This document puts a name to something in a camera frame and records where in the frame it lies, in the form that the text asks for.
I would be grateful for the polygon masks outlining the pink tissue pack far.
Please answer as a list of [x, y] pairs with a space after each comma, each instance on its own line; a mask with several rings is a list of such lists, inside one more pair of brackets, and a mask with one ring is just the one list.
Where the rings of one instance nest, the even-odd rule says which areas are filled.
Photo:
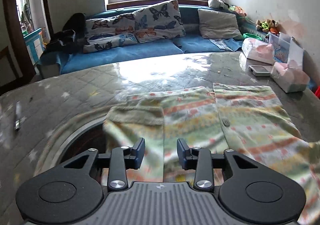
[[261, 40], [246, 38], [242, 42], [242, 52], [250, 60], [274, 64], [274, 47]]

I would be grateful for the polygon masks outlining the butterfly print cushion lying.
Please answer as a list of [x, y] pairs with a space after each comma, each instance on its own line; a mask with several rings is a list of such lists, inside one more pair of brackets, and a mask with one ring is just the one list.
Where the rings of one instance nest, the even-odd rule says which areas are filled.
[[83, 53], [104, 51], [137, 43], [135, 18], [132, 13], [86, 20]]

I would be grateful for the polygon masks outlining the white paper sheet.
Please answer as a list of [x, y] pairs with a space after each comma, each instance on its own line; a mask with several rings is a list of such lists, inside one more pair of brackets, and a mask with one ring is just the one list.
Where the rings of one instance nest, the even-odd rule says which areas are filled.
[[304, 50], [296, 43], [294, 38], [290, 40], [287, 64], [289, 68], [303, 69]]

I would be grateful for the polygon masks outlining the pink tissue pack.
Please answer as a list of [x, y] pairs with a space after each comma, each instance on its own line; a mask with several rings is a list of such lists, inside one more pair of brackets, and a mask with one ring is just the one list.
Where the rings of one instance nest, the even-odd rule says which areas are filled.
[[310, 77], [301, 69], [289, 68], [286, 63], [275, 62], [271, 78], [285, 93], [303, 92]]
[[274, 64], [274, 47], [261, 40], [246, 38], [242, 42], [242, 52], [250, 60]]

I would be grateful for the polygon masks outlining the black bag on sofa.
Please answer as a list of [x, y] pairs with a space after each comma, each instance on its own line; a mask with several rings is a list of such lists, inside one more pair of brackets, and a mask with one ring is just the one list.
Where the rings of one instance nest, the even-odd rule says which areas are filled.
[[86, 16], [83, 13], [73, 14], [62, 30], [53, 34], [47, 44], [45, 53], [77, 53], [83, 48], [86, 33]]

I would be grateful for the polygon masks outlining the black marker pen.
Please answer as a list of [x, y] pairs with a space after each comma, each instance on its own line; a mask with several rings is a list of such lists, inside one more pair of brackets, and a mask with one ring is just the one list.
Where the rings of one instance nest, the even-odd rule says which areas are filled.
[[18, 131], [21, 126], [21, 112], [22, 112], [22, 107], [20, 101], [16, 102], [16, 107], [15, 107], [15, 118], [14, 118], [14, 130]]

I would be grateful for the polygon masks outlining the colourful plush toys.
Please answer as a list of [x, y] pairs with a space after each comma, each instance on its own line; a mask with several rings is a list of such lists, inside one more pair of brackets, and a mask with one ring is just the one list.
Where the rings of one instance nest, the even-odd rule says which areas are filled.
[[262, 31], [264, 33], [272, 33], [272, 34], [278, 34], [278, 26], [279, 22], [272, 19], [267, 19], [265, 21], [257, 20], [255, 22], [256, 24], [256, 30]]

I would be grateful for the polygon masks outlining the round black induction cooktop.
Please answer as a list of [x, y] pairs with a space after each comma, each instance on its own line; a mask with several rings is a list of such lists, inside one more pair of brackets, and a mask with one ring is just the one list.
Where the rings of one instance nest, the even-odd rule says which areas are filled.
[[89, 125], [77, 135], [72, 135], [71, 141], [59, 154], [57, 163], [61, 164], [66, 160], [90, 149], [95, 148], [99, 153], [107, 151], [107, 138], [103, 131], [103, 122]]

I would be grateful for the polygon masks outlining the clear plastic storage box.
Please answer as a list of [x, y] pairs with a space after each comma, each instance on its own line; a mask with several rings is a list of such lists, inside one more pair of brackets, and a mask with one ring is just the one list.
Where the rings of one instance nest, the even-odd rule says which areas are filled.
[[274, 59], [277, 62], [287, 63], [289, 56], [291, 37], [280, 32], [279, 36], [270, 33], [268, 35], [268, 43], [274, 48]]

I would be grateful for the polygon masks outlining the small grey flat device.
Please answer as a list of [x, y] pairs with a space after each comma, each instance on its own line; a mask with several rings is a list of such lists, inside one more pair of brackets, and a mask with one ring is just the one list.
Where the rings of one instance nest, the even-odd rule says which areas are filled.
[[248, 66], [249, 72], [256, 77], [270, 77], [272, 66]]

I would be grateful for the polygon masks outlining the grey plain cushion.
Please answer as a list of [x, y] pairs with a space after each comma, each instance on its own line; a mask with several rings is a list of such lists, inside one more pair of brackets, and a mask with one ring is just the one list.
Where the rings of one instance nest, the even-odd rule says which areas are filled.
[[236, 15], [214, 10], [198, 9], [199, 32], [205, 39], [242, 40]]

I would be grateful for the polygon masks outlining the blue white cabinet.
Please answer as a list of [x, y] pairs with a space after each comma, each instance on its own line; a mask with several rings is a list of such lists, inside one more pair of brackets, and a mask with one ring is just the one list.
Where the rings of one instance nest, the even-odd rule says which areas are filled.
[[27, 51], [29, 53], [31, 62], [35, 65], [43, 51], [44, 51], [44, 44], [42, 38], [42, 29], [38, 28], [37, 30], [27, 34], [24, 36], [25, 45], [27, 47]]

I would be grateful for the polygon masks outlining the green patterned children's jacket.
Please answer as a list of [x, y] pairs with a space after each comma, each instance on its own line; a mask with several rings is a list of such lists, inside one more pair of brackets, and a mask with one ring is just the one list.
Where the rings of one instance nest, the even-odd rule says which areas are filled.
[[187, 88], [130, 95], [106, 115], [108, 146], [132, 146], [145, 139], [145, 155], [130, 181], [192, 181], [183, 172], [176, 142], [212, 153], [230, 148], [293, 179], [306, 193], [300, 224], [319, 220], [319, 143], [303, 140], [283, 105], [268, 86]]

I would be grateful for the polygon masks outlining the pink tissue pack near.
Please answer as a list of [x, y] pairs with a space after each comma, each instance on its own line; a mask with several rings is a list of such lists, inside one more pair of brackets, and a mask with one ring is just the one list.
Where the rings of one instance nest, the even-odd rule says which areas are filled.
[[271, 78], [285, 93], [303, 92], [310, 77], [301, 69], [289, 68], [286, 63], [275, 62]]

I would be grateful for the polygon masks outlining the butterfly print cushion upright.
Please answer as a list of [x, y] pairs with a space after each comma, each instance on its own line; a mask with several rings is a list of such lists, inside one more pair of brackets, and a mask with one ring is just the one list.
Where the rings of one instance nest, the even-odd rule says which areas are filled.
[[140, 43], [185, 36], [177, 0], [164, 1], [133, 12], [135, 36]]

